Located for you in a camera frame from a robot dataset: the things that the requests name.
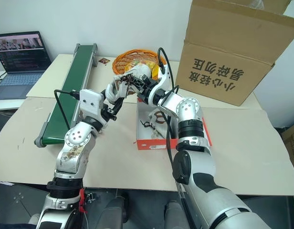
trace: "black cable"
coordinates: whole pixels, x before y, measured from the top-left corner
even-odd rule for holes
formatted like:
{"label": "black cable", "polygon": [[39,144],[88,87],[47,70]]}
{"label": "black cable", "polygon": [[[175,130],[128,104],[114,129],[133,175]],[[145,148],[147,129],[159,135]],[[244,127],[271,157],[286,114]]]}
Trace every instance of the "black cable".
{"label": "black cable", "polygon": [[[169,95],[175,91],[175,89],[176,89],[176,92],[175,93],[176,94],[178,93],[179,86],[178,85],[177,86],[174,85],[174,79],[173,79],[173,75],[172,75],[172,71],[171,71],[171,67],[170,67],[170,63],[169,63],[168,57],[166,56],[166,53],[165,53],[164,49],[160,47],[157,50],[157,52],[158,52],[157,53],[157,59],[158,59],[158,63],[159,63],[159,66],[160,66],[160,69],[161,69],[162,74],[165,73],[165,68],[164,68],[164,64],[163,64],[163,62],[161,61],[161,58],[160,58],[160,52],[161,51],[163,52],[163,55],[164,55],[164,57],[166,59],[167,65],[168,65],[168,69],[169,69],[170,76],[171,76],[171,85],[172,85],[172,89],[168,93],[166,93],[164,95],[165,98],[164,98],[164,100],[161,103],[161,104],[163,104],[167,100],[167,98],[169,97]],[[172,166],[173,165],[173,159],[172,159],[172,154],[171,154],[170,136],[169,136],[169,133],[172,133],[172,130],[171,130],[171,127],[170,127],[171,117],[168,115],[167,118],[166,118],[166,116],[165,116],[165,114],[163,112],[162,112],[162,115],[164,117],[164,120],[167,123],[166,149],[167,149],[168,157],[169,157],[169,160],[170,160],[170,163],[171,163],[171,166]],[[186,200],[184,198],[181,198],[181,197],[180,197],[180,200],[181,200],[181,203],[182,203],[182,206],[183,206],[184,213],[185,213],[186,218],[188,220],[189,227],[191,229],[196,229],[196,225],[195,225],[194,220],[193,220],[193,218],[191,216],[191,213],[189,211],[189,207],[188,207],[188,205],[186,203]]]}
{"label": "black cable", "polygon": [[61,106],[61,103],[60,103],[59,97],[58,97],[58,95],[57,95],[57,92],[59,92],[59,93],[63,93],[63,94],[71,94],[71,93],[70,93],[70,92],[61,91],[61,90],[54,90],[54,92],[53,92],[54,95],[55,95],[55,98],[56,98],[57,104],[58,104],[58,106],[59,106],[59,108],[60,108],[61,114],[62,114],[62,116],[63,116],[64,122],[65,122],[65,124],[66,124],[66,127],[67,127],[68,130],[70,130],[70,125],[69,125],[69,123],[68,123],[68,121],[67,121],[67,119],[66,119],[65,113],[64,113],[64,111],[63,111],[63,109],[62,109],[62,106]]}
{"label": "black cable", "polygon": [[1,77],[2,77],[5,73],[6,73],[6,71],[5,71],[2,75],[0,75],[0,80],[2,80]]}

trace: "woven basket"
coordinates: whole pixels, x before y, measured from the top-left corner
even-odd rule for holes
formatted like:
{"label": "woven basket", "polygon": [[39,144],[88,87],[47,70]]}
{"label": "woven basket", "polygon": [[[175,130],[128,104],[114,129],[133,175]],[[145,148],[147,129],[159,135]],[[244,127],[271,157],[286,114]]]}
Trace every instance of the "woven basket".
{"label": "woven basket", "polygon": [[[116,57],[112,63],[114,73],[117,75],[124,74],[126,65],[133,60],[149,60],[158,65],[158,55],[155,52],[145,49],[133,49]],[[161,60],[163,64],[166,64],[162,56]]]}

